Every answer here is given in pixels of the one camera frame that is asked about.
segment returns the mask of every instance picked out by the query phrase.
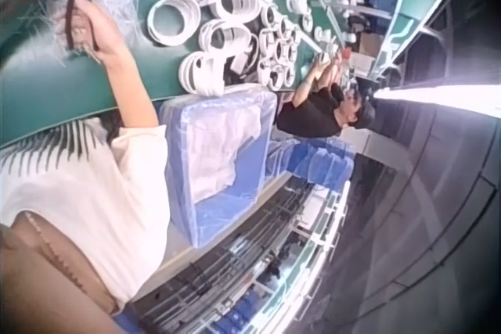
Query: woman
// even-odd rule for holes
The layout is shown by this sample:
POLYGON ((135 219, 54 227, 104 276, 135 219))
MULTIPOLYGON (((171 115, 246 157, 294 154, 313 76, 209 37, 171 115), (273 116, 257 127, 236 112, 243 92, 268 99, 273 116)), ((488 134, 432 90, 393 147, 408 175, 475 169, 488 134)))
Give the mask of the woman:
POLYGON ((343 93, 337 86, 341 63, 338 57, 326 67, 317 57, 303 83, 280 109, 276 118, 279 130, 298 137, 318 138, 339 135, 345 127, 365 128, 372 123, 375 113, 370 103, 356 91, 343 93))
MULTIPOLYGON (((76 0, 73 37, 97 51, 124 127, 98 119, 2 151, 2 325, 21 332, 118 332, 120 312, 164 256, 164 126, 115 22, 76 0)), ((60 17, 64 32, 64 17, 60 17)))

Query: metal shelf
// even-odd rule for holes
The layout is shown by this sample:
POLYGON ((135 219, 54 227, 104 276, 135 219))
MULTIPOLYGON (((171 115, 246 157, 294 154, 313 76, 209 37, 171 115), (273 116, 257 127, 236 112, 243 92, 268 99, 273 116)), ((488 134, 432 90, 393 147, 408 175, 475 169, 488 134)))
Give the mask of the metal shelf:
POLYGON ((155 332, 176 334, 198 332, 219 319, 261 273, 256 265, 281 247, 312 189, 294 177, 286 186, 195 264, 134 302, 138 319, 155 332))

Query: white cloth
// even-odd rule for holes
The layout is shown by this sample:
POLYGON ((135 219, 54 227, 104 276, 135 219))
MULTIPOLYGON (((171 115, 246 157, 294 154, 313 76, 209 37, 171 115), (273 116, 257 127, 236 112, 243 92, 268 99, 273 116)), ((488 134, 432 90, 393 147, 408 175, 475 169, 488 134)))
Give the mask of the white cloth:
POLYGON ((261 109, 209 113, 193 120, 188 129, 189 186, 192 201, 200 202, 233 184, 239 148, 261 134, 261 109))
POLYGON ((52 155, 45 168, 49 152, 45 151, 39 171, 35 170, 39 153, 31 157, 29 173, 24 160, 19 174, 20 157, 12 168, 2 170, 0 219, 10 226, 24 210, 46 219, 74 242, 122 305, 164 256, 170 219, 165 126, 122 128, 109 147, 99 120, 82 123, 88 160, 75 153, 68 156, 64 150, 58 166, 52 155), (92 135, 102 141, 95 148, 92 135))

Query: white shirt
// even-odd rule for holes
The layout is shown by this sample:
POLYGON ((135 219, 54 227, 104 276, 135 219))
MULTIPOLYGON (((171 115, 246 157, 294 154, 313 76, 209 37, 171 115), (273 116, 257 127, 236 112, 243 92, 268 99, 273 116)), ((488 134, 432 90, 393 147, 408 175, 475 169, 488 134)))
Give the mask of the white shirt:
POLYGON ((111 146, 98 119, 73 122, 70 129, 80 132, 80 140, 85 135, 88 158, 65 149, 57 164, 56 149, 47 164, 50 150, 36 151, 28 166, 30 153, 21 159, 2 152, 0 219, 11 226, 24 210, 46 219, 74 242, 122 305, 158 269, 165 252, 165 126, 122 128, 111 146))

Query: blue plastic bin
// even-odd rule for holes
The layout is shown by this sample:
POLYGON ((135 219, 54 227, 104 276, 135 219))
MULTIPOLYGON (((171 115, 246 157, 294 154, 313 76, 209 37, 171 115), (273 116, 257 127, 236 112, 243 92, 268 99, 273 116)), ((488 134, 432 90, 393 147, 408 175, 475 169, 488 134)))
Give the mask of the blue plastic bin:
MULTIPOLYGON (((276 96, 263 88, 248 88, 221 98, 186 96, 166 101, 160 109, 160 122, 167 125, 168 164, 165 172, 171 220, 196 248, 206 246, 255 203, 265 175, 265 158, 276 110, 276 96), (261 109, 261 134, 238 150, 236 178, 231 186, 198 203, 192 200, 189 181, 187 130, 195 119, 250 106, 261 109)), ((225 132, 221 127, 217 132, 225 132)))
POLYGON ((271 142, 266 176, 289 171, 310 183, 340 192, 353 173, 354 158, 349 144, 336 138, 271 142))

